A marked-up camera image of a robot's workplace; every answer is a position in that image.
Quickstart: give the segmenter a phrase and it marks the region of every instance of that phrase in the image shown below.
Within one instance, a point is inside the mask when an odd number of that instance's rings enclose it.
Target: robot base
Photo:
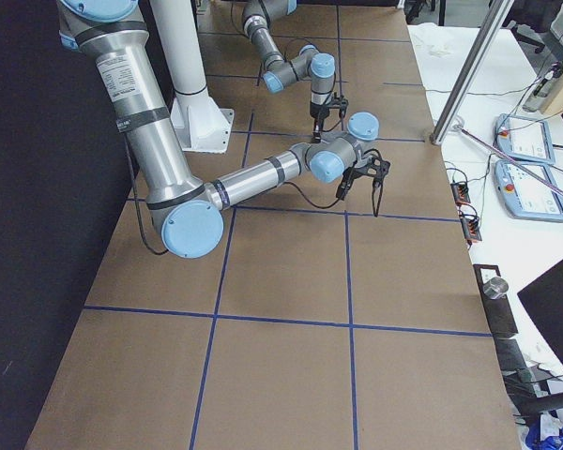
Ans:
[[[209,97],[200,104],[199,111],[194,105],[188,107],[186,126],[179,102],[175,98],[171,109],[171,121],[175,134],[184,151],[204,153],[225,153],[231,138],[234,110],[219,108]]]

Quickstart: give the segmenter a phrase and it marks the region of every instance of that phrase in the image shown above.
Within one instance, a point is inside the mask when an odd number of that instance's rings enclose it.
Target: white tabletop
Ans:
[[[410,26],[409,32],[423,85],[427,90],[449,91],[477,35],[478,29],[437,27],[431,23]],[[529,86],[536,73],[528,63],[519,44],[509,30],[500,30],[470,93],[504,93]],[[510,113],[523,92],[506,96],[466,96],[459,115],[464,127],[487,143],[494,139],[496,117]],[[440,115],[449,94],[428,92],[427,98],[434,120]],[[528,114],[521,109],[518,115]],[[563,145],[563,119],[549,119],[553,142]],[[488,152],[465,136],[449,134],[442,144],[445,161],[467,173],[469,178],[484,175]],[[556,166],[563,168],[563,150],[556,149]],[[542,363],[554,373],[563,367],[550,350],[538,329],[529,319],[517,297],[523,287],[563,259],[563,223],[520,220],[511,218],[495,189],[494,164],[488,176],[482,199],[483,183],[470,184],[469,194],[479,212],[483,209],[481,236],[469,255],[472,263],[496,264],[510,285],[508,294],[517,326],[519,346],[529,363]],[[563,189],[563,174],[553,171],[557,185]]]

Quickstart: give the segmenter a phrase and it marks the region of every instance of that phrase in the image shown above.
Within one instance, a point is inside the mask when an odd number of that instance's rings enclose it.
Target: device screen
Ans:
[[[547,159],[546,140],[542,123],[512,117],[510,120],[510,143],[512,152],[518,155]]]
[[[546,173],[541,166],[526,164],[525,167],[543,180],[547,180]],[[524,211],[528,213],[561,214],[555,194],[551,189],[512,164],[507,165],[507,170]]]

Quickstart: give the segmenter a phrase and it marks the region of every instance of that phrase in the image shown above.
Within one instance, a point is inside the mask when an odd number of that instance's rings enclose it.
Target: blue and white device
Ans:
[[[555,179],[550,166],[538,162],[522,163],[551,184]],[[563,222],[563,200],[528,173],[506,160],[496,162],[496,188],[505,206],[515,218]]]
[[[555,151],[548,123],[516,115],[496,119],[496,144],[512,158],[555,164]]]

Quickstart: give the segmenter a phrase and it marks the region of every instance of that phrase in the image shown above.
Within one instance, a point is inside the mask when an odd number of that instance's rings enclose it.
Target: blue joint cover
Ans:
[[[66,35],[62,31],[59,31],[58,34],[60,35],[60,43],[63,44],[63,47],[73,52],[79,51],[79,46],[77,45],[75,37]]]
[[[348,132],[362,141],[373,141],[379,133],[379,121],[370,112],[356,112],[348,121]]]
[[[160,232],[164,245],[182,258],[200,258],[217,246],[223,235],[223,218],[210,202],[190,200],[176,207]]]
[[[311,73],[319,78],[331,78],[336,72],[336,60],[329,53],[318,53],[311,60]]]
[[[303,54],[303,53],[306,52],[308,49],[316,49],[316,50],[317,50],[317,48],[316,48],[314,45],[308,44],[308,45],[305,45],[303,48],[301,48],[301,49],[300,49],[300,52],[298,52],[298,54]]]
[[[60,0],[68,9],[89,21],[111,23],[128,17],[138,0]]]
[[[288,15],[292,14],[297,9],[297,0],[288,0]]]
[[[331,183],[344,172],[344,163],[335,153],[324,150],[317,153],[309,164],[315,178],[324,183]]]
[[[263,81],[271,94],[277,94],[283,90],[282,80],[280,80],[280,78],[273,72],[265,72],[265,75],[263,75]]]

